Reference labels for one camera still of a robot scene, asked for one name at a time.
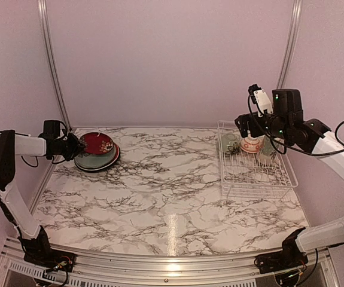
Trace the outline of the dark red flower plate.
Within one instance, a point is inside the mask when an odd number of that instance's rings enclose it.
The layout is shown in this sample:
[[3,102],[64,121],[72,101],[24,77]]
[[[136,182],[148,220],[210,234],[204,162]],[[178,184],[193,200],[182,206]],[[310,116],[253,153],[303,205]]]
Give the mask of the dark red flower plate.
[[113,140],[101,132],[90,132],[79,138],[84,145],[84,152],[93,155],[104,155],[109,153],[113,147]]

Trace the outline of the black rimmed cream plate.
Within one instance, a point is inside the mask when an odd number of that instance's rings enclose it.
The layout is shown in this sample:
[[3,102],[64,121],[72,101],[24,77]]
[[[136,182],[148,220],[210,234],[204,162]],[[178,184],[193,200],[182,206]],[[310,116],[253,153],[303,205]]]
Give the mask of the black rimmed cream plate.
[[102,172],[104,170],[108,170],[112,167],[114,167],[118,162],[120,161],[120,156],[115,158],[112,162],[102,166],[102,167],[99,167],[99,168],[95,168],[95,169],[89,169],[89,168],[84,168],[84,167],[81,167],[79,164],[75,163],[75,166],[82,170],[83,172],[90,172],[90,173],[95,173],[95,172]]

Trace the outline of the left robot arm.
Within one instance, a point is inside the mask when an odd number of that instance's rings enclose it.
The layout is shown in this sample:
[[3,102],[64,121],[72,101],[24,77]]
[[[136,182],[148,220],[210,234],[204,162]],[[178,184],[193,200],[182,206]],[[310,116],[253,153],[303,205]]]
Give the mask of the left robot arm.
[[59,137],[18,135],[14,130],[0,131],[0,205],[6,217],[16,226],[23,240],[38,240],[42,227],[30,213],[17,187],[16,156],[53,158],[61,155],[73,160],[84,145],[72,133]]

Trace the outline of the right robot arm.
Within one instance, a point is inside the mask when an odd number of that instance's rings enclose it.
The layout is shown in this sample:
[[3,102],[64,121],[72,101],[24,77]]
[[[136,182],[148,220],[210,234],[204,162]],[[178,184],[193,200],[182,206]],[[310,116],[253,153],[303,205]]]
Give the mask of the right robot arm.
[[[344,180],[344,143],[332,130],[316,118],[304,120],[300,92],[276,89],[273,96],[254,84],[248,89],[248,113],[235,119],[241,136],[265,136],[274,148],[292,150],[317,158]],[[293,232],[282,243],[276,262],[291,267],[313,249],[344,244],[344,216],[316,227]]]

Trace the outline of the pale green flower bowl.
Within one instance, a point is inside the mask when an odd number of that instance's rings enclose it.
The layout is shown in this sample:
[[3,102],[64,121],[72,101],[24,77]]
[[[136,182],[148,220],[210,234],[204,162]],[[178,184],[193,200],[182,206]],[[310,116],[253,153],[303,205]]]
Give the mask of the pale green flower bowl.
[[224,154],[234,155],[241,150],[241,138],[233,133],[226,133],[221,136],[221,147]]

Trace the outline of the aluminium right corner post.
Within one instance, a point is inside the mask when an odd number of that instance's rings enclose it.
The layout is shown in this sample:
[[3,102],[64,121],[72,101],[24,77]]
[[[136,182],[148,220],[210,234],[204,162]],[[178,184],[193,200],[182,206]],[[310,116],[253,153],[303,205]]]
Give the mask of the aluminium right corner post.
[[296,49],[297,38],[299,34],[300,18],[302,14],[302,0],[294,0],[292,13],[290,18],[290,25],[288,30],[287,44],[284,52],[281,70],[278,77],[276,88],[284,88],[287,81],[287,76],[290,70],[291,62],[293,61],[294,52]]

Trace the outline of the aluminium corner post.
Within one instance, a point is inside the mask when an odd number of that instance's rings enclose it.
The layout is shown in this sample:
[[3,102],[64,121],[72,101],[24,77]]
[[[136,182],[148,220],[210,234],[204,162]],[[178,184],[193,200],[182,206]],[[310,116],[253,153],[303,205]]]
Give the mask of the aluminium corner post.
[[291,62],[293,61],[294,52],[296,49],[297,38],[299,34],[300,18],[302,14],[302,0],[294,0],[292,13],[290,18],[290,25],[288,30],[287,44],[284,52],[281,70],[278,77],[276,88],[284,88],[287,81],[287,76],[290,70]]
[[65,105],[65,100],[63,97],[59,74],[56,67],[56,60],[54,56],[54,49],[53,49],[51,31],[50,31],[50,23],[49,23],[49,18],[48,18],[48,11],[47,11],[47,1],[38,0],[37,6],[38,6],[38,13],[39,13],[39,22],[41,25],[42,37],[44,41],[44,48],[45,48],[48,68],[50,71],[51,82],[54,88],[56,102],[59,107],[62,121],[65,123],[65,126],[68,130],[72,130],[71,122],[69,120],[69,115],[68,115],[66,105]]

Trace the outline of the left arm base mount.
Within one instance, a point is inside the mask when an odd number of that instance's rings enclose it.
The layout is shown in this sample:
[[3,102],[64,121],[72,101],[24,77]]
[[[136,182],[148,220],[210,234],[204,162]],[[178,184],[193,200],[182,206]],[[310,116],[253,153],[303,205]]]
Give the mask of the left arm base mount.
[[24,260],[26,262],[46,267],[50,270],[54,270],[55,266],[65,262],[65,270],[68,272],[72,271],[76,254],[53,249],[45,236],[39,236],[37,239],[19,238],[19,240],[25,253]]

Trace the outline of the aluminium front frame rail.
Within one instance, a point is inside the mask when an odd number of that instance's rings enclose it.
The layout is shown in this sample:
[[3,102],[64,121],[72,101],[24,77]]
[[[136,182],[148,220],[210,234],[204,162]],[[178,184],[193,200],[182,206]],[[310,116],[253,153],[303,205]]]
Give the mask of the aluminium front frame rail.
[[0,286],[14,275],[22,286],[37,280],[68,286],[276,286],[275,278],[288,272],[261,274],[255,266],[259,252],[168,257],[115,254],[55,245],[75,254],[73,270],[44,274],[44,267],[24,261],[20,242],[7,238],[0,254]]

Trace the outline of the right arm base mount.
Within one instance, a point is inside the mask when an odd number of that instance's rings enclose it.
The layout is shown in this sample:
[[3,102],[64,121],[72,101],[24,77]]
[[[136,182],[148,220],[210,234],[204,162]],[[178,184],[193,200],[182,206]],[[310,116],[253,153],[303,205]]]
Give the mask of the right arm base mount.
[[304,252],[300,252],[294,237],[287,237],[280,251],[257,255],[254,260],[261,274],[305,266],[307,263],[308,258]]

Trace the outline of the aluminium left corner post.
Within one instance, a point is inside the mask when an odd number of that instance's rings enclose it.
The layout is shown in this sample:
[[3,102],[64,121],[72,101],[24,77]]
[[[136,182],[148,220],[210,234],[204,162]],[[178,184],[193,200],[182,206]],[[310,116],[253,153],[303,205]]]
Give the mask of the aluminium left corner post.
[[54,56],[54,49],[53,49],[51,31],[50,31],[50,23],[49,23],[49,18],[48,18],[48,11],[47,11],[47,1],[38,0],[37,6],[38,6],[38,13],[39,13],[39,22],[41,25],[42,37],[44,41],[44,48],[45,48],[48,68],[50,71],[51,82],[54,88],[56,102],[59,107],[62,121],[65,123],[65,126],[68,130],[72,130],[71,122],[69,120],[69,115],[68,115],[66,105],[65,105],[65,100],[63,97],[59,74],[56,67],[56,60]]

